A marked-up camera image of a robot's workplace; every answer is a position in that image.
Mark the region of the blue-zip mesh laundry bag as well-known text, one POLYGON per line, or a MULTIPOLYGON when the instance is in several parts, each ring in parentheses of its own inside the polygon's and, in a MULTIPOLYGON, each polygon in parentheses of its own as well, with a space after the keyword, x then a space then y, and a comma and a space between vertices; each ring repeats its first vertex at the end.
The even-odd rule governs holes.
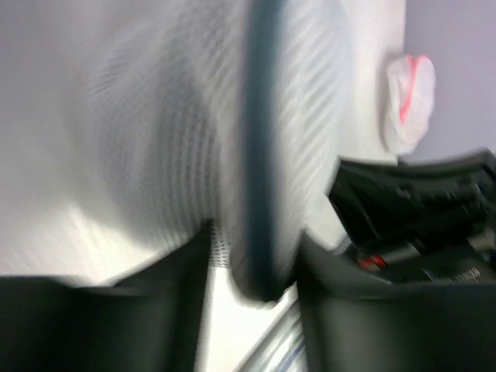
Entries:
POLYGON ((241 293, 276 301, 353 145, 353 66, 340 1, 165 1, 93 67, 92 175, 138 239, 214 222, 241 293))

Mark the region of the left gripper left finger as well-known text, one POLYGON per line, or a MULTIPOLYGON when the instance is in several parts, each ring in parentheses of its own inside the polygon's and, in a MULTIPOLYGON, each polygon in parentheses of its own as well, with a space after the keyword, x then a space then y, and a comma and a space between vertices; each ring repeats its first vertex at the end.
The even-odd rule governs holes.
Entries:
POLYGON ((192 371, 212 228, 111 287, 1 279, 3 371, 192 371))

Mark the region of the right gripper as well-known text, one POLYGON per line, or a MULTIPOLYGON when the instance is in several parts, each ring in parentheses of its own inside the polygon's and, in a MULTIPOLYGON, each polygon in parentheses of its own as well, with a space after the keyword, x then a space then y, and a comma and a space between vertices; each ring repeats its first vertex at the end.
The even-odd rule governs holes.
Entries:
POLYGON ((495 155, 415 166, 342 160, 329 200, 353 263, 394 284, 495 282, 495 155))

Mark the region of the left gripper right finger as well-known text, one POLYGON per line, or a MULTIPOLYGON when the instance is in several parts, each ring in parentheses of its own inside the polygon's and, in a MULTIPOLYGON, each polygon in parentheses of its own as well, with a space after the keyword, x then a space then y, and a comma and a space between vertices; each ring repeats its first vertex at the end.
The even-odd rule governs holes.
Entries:
POLYGON ((301 242, 298 299, 312 371, 493 371, 495 282, 394 284, 301 242))

